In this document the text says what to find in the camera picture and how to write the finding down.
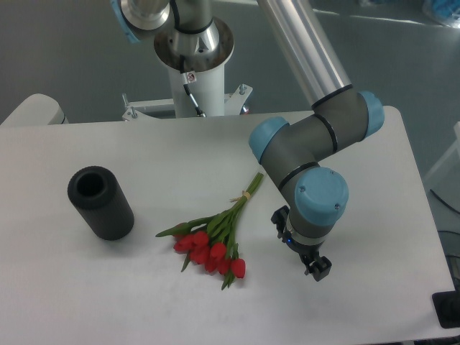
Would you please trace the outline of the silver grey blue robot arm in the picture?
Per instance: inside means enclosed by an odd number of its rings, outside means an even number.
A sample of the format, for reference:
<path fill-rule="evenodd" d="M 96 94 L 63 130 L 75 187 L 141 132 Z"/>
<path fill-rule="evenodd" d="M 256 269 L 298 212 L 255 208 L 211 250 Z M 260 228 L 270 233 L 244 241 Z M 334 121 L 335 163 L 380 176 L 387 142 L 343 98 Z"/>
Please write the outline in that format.
<path fill-rule="evenodd" d="M 307 1 L 260 1 L 313 113 L 294 124 L 273 117 L 249 136 L 249 146 L 286 205 L 272 222 L 315 280 L 331 262 L 319 249 L 345 211 L 345 180 L 320 161 L 377 132 L 385 120 L 380 100 L 354 89 Z M 166 66 L 178 118 L 238 114 L 249 89 L 224 93 L 224 66 L 234 50 L 229 27 L 209 1 L 113 1 L 126 38 L 154 37 Z"/>

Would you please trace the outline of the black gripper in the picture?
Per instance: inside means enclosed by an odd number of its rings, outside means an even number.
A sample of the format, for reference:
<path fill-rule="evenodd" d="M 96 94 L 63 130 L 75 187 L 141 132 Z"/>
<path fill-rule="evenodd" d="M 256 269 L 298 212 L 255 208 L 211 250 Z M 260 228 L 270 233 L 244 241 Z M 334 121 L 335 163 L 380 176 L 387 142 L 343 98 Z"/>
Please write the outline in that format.
<path fill-rule="evenodd" d="M 271 222 L 275 225 L 278 239 L 286 239 L 287 246 L 302 257 L 305 265 L 305 275 L 312 275 L 316 282 L 325 278 L 331 271 L 331 261 L 320 255 L 320 248 L 326 238 L 308 238 L 295 231 L 286 230 L 289 208 L 283 206 L 277 209 Z"/>

